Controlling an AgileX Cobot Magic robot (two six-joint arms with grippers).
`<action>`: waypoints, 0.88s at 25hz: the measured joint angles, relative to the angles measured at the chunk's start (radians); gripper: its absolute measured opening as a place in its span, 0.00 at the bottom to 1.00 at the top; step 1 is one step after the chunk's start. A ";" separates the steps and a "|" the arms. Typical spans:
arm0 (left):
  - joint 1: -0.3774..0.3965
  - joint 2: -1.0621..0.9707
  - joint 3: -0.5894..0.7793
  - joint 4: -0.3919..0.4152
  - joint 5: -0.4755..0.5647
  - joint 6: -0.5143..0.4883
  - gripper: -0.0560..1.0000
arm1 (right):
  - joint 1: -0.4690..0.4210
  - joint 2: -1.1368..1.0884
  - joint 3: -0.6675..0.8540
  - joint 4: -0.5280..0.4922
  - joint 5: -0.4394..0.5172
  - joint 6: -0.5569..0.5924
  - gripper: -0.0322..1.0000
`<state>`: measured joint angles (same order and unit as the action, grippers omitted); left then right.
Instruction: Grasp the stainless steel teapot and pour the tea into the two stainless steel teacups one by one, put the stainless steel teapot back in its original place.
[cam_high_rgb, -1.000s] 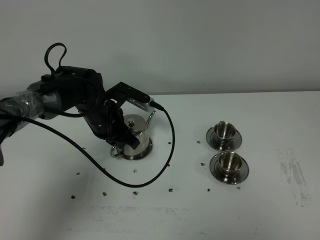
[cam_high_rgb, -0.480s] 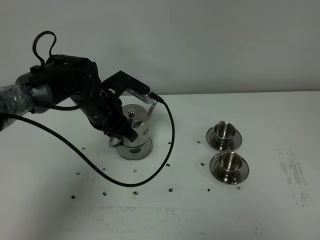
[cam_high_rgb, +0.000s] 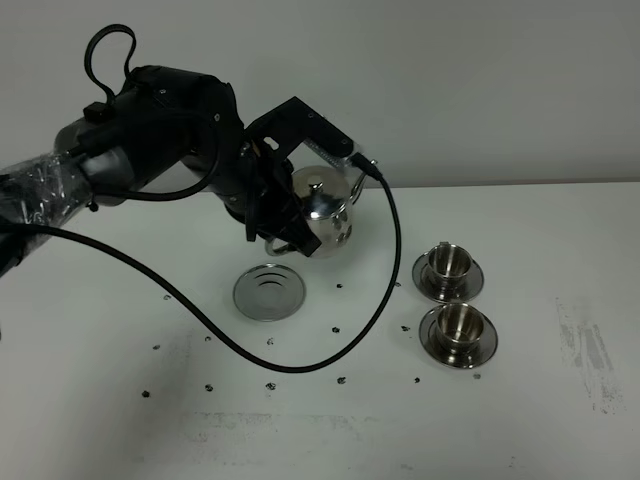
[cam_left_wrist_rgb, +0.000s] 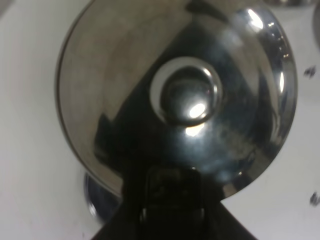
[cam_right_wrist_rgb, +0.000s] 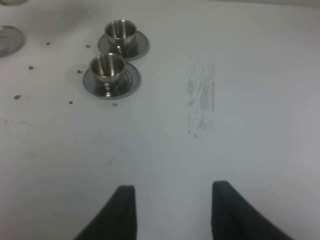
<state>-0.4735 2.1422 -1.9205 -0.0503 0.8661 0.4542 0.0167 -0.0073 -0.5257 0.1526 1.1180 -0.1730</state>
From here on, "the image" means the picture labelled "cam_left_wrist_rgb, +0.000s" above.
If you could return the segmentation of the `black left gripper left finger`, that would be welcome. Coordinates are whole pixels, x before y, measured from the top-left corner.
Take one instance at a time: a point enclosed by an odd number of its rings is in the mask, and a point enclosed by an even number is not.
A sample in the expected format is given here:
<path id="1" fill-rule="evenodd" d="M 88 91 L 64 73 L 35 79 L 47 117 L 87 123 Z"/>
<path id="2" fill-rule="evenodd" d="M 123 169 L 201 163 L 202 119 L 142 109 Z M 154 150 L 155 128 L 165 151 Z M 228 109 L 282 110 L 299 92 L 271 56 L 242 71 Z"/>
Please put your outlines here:
<path id="1" fill-rule="evenodd" d="M 106 223 L 94 240 L 139 240 L 140 214 L 143 205 L 144 187 L 141 184 L 124 186 L 123 201 L 111 220 Z"/>

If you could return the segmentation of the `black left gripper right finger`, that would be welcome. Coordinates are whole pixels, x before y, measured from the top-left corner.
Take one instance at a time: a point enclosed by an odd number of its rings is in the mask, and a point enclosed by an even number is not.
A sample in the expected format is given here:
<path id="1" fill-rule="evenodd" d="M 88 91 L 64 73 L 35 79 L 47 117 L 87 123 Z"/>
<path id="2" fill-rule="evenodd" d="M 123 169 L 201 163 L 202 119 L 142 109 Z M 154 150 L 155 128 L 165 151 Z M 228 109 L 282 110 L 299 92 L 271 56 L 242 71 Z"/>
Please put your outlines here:
<path id="1" fill-rule="evenodd" d="M 254 240 L 255 237 L 223 206 L 204 198 L 203 240 Z"/>

